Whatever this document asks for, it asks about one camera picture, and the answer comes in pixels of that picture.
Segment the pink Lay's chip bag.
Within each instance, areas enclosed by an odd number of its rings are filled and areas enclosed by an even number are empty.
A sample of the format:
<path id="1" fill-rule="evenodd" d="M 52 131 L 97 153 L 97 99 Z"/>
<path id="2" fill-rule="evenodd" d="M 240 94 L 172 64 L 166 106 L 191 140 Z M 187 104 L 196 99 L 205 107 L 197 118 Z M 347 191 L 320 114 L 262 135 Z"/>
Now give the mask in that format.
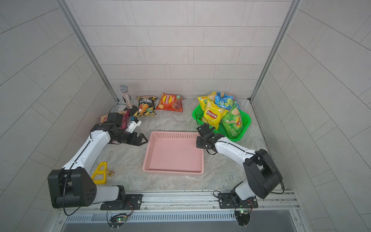
<path id="1" fill-rule="evenodd" d="M 99 117 L 100 123 L 114 123 L 120 129 L 125 130 L 128 127 L 130 112 L 128 110 L 121 112 L 109 113 L 108 115 Z"/>

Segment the yellow lay's chip bag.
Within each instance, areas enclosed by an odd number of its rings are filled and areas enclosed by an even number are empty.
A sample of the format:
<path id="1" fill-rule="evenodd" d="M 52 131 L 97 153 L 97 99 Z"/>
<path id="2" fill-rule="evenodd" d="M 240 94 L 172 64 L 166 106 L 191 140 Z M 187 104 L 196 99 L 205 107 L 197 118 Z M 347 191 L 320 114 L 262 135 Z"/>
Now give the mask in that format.
<path id="1" fill-rule="evenodd" d="M 215 129 L 218 130 L 219 124 L 227 112 L 228 110 L 220 108 L 214 102 L 208 99 L 207 103 L 205 104 L 202 122 L 207 123 L 210 127 L 215 127 Z"/>
<path id="2" fill-rule="evenodd" d="M 212 92 L 211 94 L 209 95 L 206 95 L 206 96 L 201 96 L 201 97 L 198 97 L 198 100 L 199 100 L 199 103 L 200 103 L 200 107 L 201 109 L 204 111 L 205 108 L 206 108 L 206 105 L 207 105 L 207 102 L 208 100 L 210 100 L 211 102 L 215 103 L 215 97 L 216 97 L 216 92 Z"/>

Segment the green plastic basket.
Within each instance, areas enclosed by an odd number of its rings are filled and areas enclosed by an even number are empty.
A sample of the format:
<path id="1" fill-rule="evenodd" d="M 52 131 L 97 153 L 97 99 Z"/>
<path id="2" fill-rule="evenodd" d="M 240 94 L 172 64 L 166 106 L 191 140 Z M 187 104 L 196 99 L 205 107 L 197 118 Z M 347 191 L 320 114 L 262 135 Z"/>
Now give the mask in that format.
<path id="1" fill-rule="evenodd" d="M 215 134 L 216 133 L 223 134 L 233 142 L 240 141 L 242 139 L 242 137 L 244 136 L 245 132 L 248 130 L 250 124 L 251 124 L 251 118 L 247 113 L 240 110 L 240 114 L 241 114 L 241 119 L 242 119 L 242 129 L 240 130 L 239 135 L 237 135 L 235 138 L 232 138 L 232 137 L 228 136 L 227 130 L 225 129 L 225 127 L 222 123 L 219 124 L 219 127 L 218 127 L 217 130 L 214 130 L 214 133 Z M 194 120 L 197 121 L 198 126 L 201 126 L 201 125 L 204 124 L 204 122 L 202 121 L 203 110 L 202 110 L 200 105 L 198 105 L 193 110 L 192 117 L 193 117 Z"/>

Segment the black yellow chip bag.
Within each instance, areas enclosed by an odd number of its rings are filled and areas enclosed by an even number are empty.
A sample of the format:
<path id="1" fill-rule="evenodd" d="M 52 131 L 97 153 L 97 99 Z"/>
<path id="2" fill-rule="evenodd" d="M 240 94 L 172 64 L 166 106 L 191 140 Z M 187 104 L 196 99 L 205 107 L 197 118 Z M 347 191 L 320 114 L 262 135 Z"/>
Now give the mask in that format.
<path id="1" fill-rule="evenodd" d="M 134 117 L 140 116 L 155 116 L 155 101 L 157 97 L 155 96 L 138 96 L 138 109 L 134 113 Z"/>

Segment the green Lay's chip bag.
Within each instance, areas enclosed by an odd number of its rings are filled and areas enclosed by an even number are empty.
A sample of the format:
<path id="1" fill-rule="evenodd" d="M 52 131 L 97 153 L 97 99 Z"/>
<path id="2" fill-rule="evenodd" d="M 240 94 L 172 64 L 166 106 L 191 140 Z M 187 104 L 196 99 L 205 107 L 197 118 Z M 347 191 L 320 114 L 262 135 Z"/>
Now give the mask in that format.
<path id="1" fill-rule="evenodd" d="M 237 106 L 234 105 L 222 118 L 222 124 L 229 138 L 235 139 L 239 136 L 243 128 L 243 121 Z"/>

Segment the yellow Lay's chip bag front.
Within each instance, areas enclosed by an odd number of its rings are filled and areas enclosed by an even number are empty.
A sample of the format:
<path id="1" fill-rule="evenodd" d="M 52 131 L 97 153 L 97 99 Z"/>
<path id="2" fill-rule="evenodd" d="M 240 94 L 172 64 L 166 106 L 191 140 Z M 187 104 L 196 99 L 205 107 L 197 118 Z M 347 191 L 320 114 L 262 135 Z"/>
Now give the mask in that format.
<path id="1" fill-rule="evenodd" d="M 212 92 L 211 94 L 209 95 L 206 95 L 206 96 L 201 96 L 201 97 L 198 97 L 198 100 L 199 100 L 199 103 L 200 103 L 200 107 L 201 109 L 204 111 L 205 108 L 206 108 L 206 105 L 207 105 L 207 102 L 208 100 L 210 100 L 211 102 L 215 103 L 215 97 L 216 97 L 216 92 Z"/>

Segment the red Lay's chip bag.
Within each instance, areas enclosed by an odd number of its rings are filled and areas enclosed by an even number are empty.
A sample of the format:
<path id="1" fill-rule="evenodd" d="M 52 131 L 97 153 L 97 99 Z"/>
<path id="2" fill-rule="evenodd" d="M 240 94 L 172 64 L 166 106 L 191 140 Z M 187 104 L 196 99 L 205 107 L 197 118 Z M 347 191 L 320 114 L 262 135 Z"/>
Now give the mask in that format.
<path id="1" fill-rule="evenodd" d="M 183 112 L 183 97 L 181 95 L 162 93 L 157 110 Z"/>

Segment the light blue Lay's chip bag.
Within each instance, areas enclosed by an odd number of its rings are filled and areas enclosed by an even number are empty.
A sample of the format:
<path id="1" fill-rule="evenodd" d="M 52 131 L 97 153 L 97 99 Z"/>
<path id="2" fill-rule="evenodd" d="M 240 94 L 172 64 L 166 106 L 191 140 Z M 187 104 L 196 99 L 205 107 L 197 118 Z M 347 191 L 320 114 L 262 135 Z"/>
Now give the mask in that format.
<path id="1" fill-rule="evenodd" d="M 215 104 L 225 110 L 231 110 L 236 106 L 240 110 L 240 106 L 236 100 L 236 96 L 230 93 L 217 92 L 215 96 Z"/>

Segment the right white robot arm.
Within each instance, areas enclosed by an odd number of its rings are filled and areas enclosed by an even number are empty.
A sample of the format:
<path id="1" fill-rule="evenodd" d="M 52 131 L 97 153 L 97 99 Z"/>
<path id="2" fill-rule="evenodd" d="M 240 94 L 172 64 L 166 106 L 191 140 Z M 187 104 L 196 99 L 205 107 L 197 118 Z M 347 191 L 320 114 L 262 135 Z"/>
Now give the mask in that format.
<path id="1" fill-rule="evenodd" d="M 252 197 L 264 199 L 283 181 L 281 173 L 266 150 L 247 149 L 223 134 L 214 133 L 207 124 L 199 126 L 197 131 L 197 148 L 225 155 L 244 168 L 247 181 L 238 184 L 231 191 L 240 201 Z"/>

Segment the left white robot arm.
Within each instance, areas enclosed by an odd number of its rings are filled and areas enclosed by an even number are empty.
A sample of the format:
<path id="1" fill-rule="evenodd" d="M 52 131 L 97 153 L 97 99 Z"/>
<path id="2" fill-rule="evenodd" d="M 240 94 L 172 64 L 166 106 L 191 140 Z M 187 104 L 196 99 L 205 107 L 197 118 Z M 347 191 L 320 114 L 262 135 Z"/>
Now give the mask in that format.
<path id="1" fill-rule="evenodd" d="M 123 186 L 97 186 L 90 177 L 99 154 L 108 144 L 141 146 L 148 142 L 134 130 L 140 126 L 138 118 L 125 120 L 120 113 L 109 113 L 107 120 L 97 123 L 77 153 L 61 169 L 48 175 L 48 187 L 53 208 L 87 207 L 104 203 L 109 209 L 127 206 Z"/>

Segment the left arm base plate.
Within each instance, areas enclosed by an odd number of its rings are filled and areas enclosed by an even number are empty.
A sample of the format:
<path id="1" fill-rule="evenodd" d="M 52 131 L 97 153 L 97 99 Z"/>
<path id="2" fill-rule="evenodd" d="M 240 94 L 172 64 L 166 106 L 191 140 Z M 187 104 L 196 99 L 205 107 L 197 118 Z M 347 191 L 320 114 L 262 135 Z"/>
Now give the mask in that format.
<path id="1" fill-rule="evenodd" d="M 114 201 L 103 202 L 100 210 L 139 210 L 142 204 L 142 194 L 126 194 L 123 186 L 119 188 L 118 198 Z"/>

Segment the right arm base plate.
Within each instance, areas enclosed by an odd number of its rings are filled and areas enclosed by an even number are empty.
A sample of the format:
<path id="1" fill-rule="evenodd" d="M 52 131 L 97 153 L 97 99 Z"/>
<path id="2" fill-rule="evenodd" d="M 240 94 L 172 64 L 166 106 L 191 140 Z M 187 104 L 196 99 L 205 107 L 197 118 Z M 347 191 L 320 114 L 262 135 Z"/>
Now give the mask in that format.
<path id="1" fill-rule="evenodd" d="M 213 196 L 218 199 L 220 209 L 249 208 L 254 210 L 259 207 L 255 196 L 241 200 L 233 190 L 231 192 L 215 190 Z"/>

